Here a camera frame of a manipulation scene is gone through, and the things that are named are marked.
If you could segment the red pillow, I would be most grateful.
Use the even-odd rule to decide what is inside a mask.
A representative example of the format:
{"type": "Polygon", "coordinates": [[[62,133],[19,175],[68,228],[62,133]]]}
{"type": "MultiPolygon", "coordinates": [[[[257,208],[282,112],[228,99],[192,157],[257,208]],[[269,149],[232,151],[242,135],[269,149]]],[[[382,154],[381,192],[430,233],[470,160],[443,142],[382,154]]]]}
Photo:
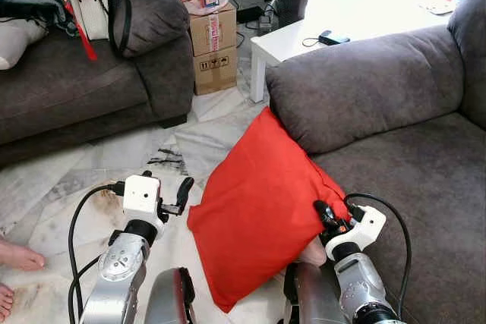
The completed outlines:
{"type": "Polygon", "coordinates": [[[270,108],[261,110],[188,216],[216,307],[229,313],[322,233],[316,200],[348,220],[344,196],[270,108]]]}

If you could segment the grey fabric sofa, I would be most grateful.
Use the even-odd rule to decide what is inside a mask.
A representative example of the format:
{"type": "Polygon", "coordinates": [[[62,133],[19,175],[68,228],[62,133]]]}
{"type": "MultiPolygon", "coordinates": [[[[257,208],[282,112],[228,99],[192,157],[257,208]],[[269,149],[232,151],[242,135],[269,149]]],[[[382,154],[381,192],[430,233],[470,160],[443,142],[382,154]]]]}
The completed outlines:
{"type": "Polygon", "coordinates": [[[53,29],[0,70],[0,167],[136,127],[187,119],[194,95],[190,18],[181,0],[126,0],[132,16],[117,54],[53,29]]]}
{"type": "Polygon", "coordinates": [[[449,22],[326,46],[267,74],[270,108],[346,192],[395,206],[365,252],[407,324],[486,320],[485,143],[459,111],[484,70],[485,0],[462,0],[449,22]]]}

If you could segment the silver robot right leg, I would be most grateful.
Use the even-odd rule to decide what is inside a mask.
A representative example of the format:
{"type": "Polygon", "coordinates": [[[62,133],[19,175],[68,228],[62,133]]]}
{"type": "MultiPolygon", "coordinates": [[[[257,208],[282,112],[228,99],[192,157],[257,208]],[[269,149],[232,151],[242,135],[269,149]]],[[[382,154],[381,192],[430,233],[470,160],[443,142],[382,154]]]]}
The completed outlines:
{"type": "Polygon", "coordinates": [[[343,314],[338,279],[330,263],[293,262],[284,276],[284,317],[277,324],[351,324],[343,314]]]}

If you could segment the silver robot leg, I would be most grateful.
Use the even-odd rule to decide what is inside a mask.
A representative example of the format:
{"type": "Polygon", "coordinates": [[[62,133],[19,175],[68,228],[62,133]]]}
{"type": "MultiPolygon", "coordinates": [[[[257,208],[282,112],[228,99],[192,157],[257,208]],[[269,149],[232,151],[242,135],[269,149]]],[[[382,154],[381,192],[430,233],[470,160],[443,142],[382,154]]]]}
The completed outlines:
{"type": "Polygon", "coordinates": [[[150,290],[143,324],[197,324],[192,303],[194,285],[187,268],[159,273],[150,290]]]}
{"type": "Polygon", "coordinates": [[[284,317],[277,324],[351,324],[343,314],[338,279],[330,263],[293,262],[284,276],[284,317]]]}

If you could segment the silver robot left leg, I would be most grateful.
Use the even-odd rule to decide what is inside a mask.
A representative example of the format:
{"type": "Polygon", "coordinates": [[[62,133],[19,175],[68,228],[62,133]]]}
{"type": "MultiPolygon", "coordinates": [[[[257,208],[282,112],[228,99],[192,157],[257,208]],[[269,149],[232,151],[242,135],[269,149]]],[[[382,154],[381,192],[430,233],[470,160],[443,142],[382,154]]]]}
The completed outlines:
{"type": "Polygon", "coordinates": [[[192,303],[194,285],[187,268],[159,273],[150,290],[143,324],[197,324],[192,303]]]}

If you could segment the cardboard box with arrow marks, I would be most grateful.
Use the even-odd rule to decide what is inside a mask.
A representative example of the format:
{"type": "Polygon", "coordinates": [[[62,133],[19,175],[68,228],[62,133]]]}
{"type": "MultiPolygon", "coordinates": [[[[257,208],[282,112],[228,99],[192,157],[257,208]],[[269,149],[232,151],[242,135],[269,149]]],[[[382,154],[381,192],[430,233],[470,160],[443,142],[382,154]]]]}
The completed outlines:
{"type": "Polygon", "coordinates": [[[192,59],[194,92],[197,96],[212,94],[236,86],[238,49],[229,47],[192,59]]]}

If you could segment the person bare foot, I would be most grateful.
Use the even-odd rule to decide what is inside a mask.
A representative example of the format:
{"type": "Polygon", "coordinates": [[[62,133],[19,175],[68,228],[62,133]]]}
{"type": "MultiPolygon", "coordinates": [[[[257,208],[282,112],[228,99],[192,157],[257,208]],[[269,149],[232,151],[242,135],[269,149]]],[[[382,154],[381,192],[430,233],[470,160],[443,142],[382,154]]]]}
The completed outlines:
{"type": "Polygon", "coordinates": [[[7,285],[0,283],[0,323],[3,323],[13,311],[15,292],[7,285]]]}
{"type": "Polygon", "coordinates": [[[42,254],[0,238],[0,266],[30,272],[44,269],[45,265],[46,258],[42,254]]]}

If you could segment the cardboard box with pink tape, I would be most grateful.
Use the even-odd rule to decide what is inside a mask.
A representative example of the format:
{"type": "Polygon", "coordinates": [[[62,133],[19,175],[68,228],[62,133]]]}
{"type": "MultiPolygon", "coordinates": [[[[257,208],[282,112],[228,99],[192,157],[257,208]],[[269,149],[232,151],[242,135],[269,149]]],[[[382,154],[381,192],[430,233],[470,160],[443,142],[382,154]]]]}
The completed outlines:
{"type": "Polygon", "coordinates": [[[236,46],[236,24],[236,9],[232,4],[205,15],[191,14],[192,54],[200,56],[236,46]]]}

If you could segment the white low table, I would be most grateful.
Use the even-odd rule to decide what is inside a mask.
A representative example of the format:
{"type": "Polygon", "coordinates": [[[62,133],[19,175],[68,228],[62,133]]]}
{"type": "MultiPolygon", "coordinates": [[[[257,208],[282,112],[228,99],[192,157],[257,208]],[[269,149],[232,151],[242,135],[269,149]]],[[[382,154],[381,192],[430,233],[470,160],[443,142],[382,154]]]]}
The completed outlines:
{"type": "Polygon", "coordinates": [[[385,30],[378,28],[356,27],[352,24],[330,24],[322,20],[305,19],[282,27],[263,36],[250,38],[251,66],[250,91],[248,96],[253,102],[265,99],[265,71],[278,66],[282,61],[324,47],[317,42],[317,36],[323,30],[347,36],[352,42],[368,37],[385,35],[385,30]]]}

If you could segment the pink plastic bag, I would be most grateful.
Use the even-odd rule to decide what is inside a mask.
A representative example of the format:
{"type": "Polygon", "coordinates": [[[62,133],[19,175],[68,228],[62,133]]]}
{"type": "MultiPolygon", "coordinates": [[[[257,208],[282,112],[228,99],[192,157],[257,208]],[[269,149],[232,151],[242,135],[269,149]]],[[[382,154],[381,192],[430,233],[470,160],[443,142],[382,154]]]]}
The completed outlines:
{"type": "Polygon", "coordinates": [[[229,4],[229,0],[221,0],[221,5],[218,8],[202,8],[199,5],[199,0],[190,0],[187,2],[183,2],[183,5],[185,8],[187,8],[188,13],[191,15],[197,16],[197,17],[202,17],[206,16],[212,13],[219,13],[223,11],[223,9],[226,8],[226,6],[229,4]]]}

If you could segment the small black device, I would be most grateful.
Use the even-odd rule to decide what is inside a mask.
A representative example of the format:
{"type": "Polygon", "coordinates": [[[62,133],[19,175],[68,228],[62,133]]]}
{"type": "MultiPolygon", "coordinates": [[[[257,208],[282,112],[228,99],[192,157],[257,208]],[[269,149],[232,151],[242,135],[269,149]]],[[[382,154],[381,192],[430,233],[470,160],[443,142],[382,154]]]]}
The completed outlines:
{"type": "Polygon", "coordinates": [[[333,30],[323,30],[323,32],[317,36],[317,42],[324,46],[337,46],[337,44],[351,42],[351,40],[347,36],[334,33],[333,30]]]}

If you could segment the grey power strip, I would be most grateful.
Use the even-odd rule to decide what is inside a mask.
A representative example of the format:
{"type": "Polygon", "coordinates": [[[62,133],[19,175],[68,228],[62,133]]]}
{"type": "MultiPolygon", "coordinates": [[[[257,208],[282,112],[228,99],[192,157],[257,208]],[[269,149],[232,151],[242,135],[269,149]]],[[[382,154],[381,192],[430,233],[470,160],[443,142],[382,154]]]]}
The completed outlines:
{"type": "Polygon", "coordinates": [[[263,36],[276,29],[277,19],[271,14],[261,15],[257,22],[257,35],[263,36]]]}

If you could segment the black power adapter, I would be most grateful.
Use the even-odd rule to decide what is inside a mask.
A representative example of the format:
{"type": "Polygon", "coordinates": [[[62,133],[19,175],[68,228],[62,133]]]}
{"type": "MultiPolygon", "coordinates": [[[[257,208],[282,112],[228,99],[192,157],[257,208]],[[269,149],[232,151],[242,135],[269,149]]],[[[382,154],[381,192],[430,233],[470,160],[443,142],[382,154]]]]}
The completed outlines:
{"type": "Polygon", "coordinates": [[[265,15],[262,8],[250,6],[249,8],[239,9],[236,11],[236,21],[239,24],[246,24],[260,20],[265,15]]]}

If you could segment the beige stuffed cushion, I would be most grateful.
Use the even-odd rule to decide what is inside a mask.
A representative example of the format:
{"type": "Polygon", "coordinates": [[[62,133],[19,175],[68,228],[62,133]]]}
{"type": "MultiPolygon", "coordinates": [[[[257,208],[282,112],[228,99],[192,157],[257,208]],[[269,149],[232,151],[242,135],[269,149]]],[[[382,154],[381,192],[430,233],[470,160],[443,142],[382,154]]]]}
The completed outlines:
{"type": "Polygon", "coordinates": [[[14,67],[27,47],[45,35],[43,20],[0,17],[0,71],[14,67]]]}

